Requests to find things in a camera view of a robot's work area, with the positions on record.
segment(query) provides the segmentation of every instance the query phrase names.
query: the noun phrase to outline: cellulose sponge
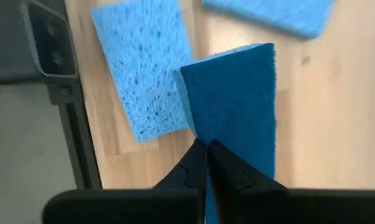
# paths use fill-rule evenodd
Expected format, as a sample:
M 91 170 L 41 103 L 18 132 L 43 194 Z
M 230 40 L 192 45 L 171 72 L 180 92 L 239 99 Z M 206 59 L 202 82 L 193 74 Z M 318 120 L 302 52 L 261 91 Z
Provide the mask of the cellulose sponge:
M 312 39 L 322 33 L 332 0 L 202 0 L 202 5 Z
M 188 126 L 174 73 L 192 62 L 177 0 L 131 0 L 92 19 L 136 141 Z
M 269 178 L 275 172 L 275 61 L 273 44 L 218 56 L 181 68 L 177 83 L 195 135 L 219 140 Z M 211 188 L 206 222 L 217 223 Z

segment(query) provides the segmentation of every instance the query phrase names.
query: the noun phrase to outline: screw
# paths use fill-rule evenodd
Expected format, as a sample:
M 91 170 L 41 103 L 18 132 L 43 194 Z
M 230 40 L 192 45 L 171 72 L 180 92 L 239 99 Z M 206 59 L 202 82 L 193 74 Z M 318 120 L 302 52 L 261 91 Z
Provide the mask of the screw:
M 69 86 L 63 86 L 61 89 L 60 89 L 60 94 L 62 96 L 70 96 L 71 95 L 71 88 Z

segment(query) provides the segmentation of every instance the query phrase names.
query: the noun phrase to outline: wooden table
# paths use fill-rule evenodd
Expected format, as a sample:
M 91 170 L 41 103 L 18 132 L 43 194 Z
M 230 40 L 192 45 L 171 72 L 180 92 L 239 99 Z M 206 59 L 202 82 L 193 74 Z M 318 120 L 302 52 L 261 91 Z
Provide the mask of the wooden table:
M 109 2 L 66 1 L 97 162 L 104 188 L 151 187 L 193 136 L 181 130 L 135 143 L 90 18 Z M 275 43 L 278 181 L 375 189 L 375 0 L 335 0 L 326 30 L 309 41 L 207 12 L 199 0 L 179 2 L 196 58 Z

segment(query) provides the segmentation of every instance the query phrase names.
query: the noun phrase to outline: porous sponge surface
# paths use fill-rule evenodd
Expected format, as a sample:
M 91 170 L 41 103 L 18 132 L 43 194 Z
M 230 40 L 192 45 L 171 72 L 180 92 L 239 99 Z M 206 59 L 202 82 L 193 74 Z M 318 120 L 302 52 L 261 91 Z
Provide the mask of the porous sponge surface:
M 200 63 L 200 62 L 206 62 L 208 60 L 211 60 L 211 59 L 214 59 L 214 58 L 217 58 L 217 57 L 221 57 L 221 56 L 241 52 L 241 51 L 244 51 L 244 50 L 252 49 L 252 48 L 258 47 L 260 45 L 261 44 L 252 44 L 252 45 L 245 45 L 245 46 L 237 47 L 235 49 L 227 50 L 225 52 L 210 55 L 210 56 L 208 56 L 208 57 L 206 57 L 202 60 L 196 60 L 192 64 Z M 193 117 L 192 117 L 192 111 L 191 111 L 191 107 L 190 107 L 190 104 L 189 104 L 188 90 L 186 89 L 186 84 L 185 84 L 185 81 L 183 79 L 183 76 L 182 76 L 182 73 L 181 73 L 180 70 L 175 72 L 175 79 L 176 79 L 176 86 L 178 87 L 179 94 L 181 96 L 181 100 L 182 100 L 182 104 L 183 104 L 183 110 L 184 110 L 185 115 L 186 115 L 187 123 L 189 124 L 189 127 L 190 127 L 192 133 L 197 137 L 197 132 L 196 132 L 196 128 L 194 126 Z
M 323 32 L 332 0 L 202 0 L 202 5 L 312 39 Z
M 192 62 L 177 0 L 132 0 L 91 11 L 137 142 L 188 127 L 174 73 Z

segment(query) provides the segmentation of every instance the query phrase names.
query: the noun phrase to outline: black bracket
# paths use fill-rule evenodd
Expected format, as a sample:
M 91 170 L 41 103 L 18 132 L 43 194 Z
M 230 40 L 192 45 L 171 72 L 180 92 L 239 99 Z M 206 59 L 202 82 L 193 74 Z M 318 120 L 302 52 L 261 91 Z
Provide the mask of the black bracket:
M 47 82 L 49 98 L 59 107 L 78 189 L 101 189 L 82 89 L 78 80 Z
M 375 190 L 288 189 L 219 141 L 208 157 L 220 223 L 375 223 Z
M 207 147 L 195 140 L 175 168 L 153 189 L 64 192 L 47 203 L 43 223 L 202 224 L 206 169 Z

